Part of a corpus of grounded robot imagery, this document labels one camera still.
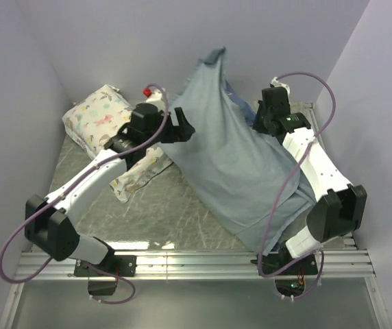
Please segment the blue fish print pillowcase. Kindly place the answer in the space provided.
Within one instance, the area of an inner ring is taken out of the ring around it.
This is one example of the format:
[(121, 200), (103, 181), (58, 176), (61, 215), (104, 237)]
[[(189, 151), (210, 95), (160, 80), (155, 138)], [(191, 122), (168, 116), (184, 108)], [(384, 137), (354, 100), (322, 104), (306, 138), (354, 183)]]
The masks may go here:
[(279, 142), (246, 123), (242, 103), (227, 91), (225, 56), (220, 48), (200, 60), (173, 99), (195, 133), (162, 150), (227, 231), (267, 254), (314, 204), (314, 193)]

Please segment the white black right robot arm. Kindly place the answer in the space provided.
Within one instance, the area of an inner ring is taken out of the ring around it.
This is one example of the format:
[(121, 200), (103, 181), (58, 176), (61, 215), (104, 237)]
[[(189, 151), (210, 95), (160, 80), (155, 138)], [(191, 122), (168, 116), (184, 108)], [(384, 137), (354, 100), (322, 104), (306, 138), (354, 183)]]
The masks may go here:
[(263, 89), (258, 103), (253, 128), (276, 137), (294, 157), (316, 200), (304, 228), (281, 246), (278, 264), (284, 273), (292, 274), (302, 267), (304, 254), (360, 228), (367, 192), (335, 167), (304, 114), (291, 112), (287, 89)]

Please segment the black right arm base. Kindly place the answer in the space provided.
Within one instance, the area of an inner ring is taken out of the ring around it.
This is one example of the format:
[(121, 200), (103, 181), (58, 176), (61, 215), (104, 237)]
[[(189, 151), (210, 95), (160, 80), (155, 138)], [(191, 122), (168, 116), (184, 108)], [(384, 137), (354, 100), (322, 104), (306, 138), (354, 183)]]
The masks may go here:
[(296, 259), (279, 254), (262, 257), (259, 275), (274, 278), (277, 295), (280, 299), (298, 300), (310, 293), (319, 283), (323, 263), (309, 253)]

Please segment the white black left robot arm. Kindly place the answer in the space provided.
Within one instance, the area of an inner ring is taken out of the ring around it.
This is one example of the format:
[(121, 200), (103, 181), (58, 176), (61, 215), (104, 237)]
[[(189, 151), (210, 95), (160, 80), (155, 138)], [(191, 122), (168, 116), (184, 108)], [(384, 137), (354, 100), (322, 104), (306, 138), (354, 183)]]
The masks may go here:
[(114, 250), (98, 238), (77, 232), (74, 221), (101, 189), (128, 172), (156, 143), (186, 142), (195, 133), (183, 110), (172, 116), (151, 103), (140, 103), (130, 121), (109, 138), (98, 155), (74, 178), (41, 198), (27, 200), (25, 238), (56, 261), (67, 258), (90, 263), (100, 276), (114, 269)]

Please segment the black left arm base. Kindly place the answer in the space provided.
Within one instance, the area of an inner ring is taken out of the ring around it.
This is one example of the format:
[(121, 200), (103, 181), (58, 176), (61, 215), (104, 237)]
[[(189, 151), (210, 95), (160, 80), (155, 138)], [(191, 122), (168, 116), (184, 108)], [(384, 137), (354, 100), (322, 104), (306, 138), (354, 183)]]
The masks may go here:
[(136, 266), (135, 255), (113, 255), (110, 260), (99, 265), (90, 265), (84, 260), (78, 260), (73, 276), (88, 279), (88, 294), (96, 300), (113, 296), (119, 283), (128, 283), (130, 294), (123, 300), (127, 302), (135, 296), (136, 288), (127, 278), (135, 276)]

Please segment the white floral print pillow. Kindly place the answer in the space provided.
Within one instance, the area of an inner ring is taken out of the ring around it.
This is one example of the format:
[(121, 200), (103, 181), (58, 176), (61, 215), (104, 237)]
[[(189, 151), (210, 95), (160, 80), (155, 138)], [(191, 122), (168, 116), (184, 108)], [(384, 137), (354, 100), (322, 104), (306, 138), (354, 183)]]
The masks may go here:
[[(130, 121), (133, 109), (118, 88), (105, 84), (68, 110), (62, 122), (72, 140), (90, 158), (95, 158), (118, 129)], [(134, 168), (110, 183), (115, 196), (119, 201), (127, 202), (138, 189), (171, 163), (172, 160), (159, 146), (148, 148), (146, 156)]]

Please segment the aluminium front rail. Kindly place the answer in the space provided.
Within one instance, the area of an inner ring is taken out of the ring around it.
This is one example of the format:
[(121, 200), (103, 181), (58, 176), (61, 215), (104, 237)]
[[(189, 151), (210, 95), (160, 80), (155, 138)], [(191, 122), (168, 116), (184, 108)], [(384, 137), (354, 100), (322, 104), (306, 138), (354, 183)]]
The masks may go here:
[[(253, 253), (243, 251), (177, 251), (130, 250), (120, 255), (135, 255), (136, 269), (129, 280), (253, 280), (261, 279), (251, 264)], [(46, 254), (23, 253), (14, 275), (23, 279), (32, 275), (47, 259)], [(36, 280), (109, 280), (112, 277), (78, 276), (75, 260), (51, 261)], [(326, 250), (322, 278), (373, 278), (373, 269), (366, 250)]]

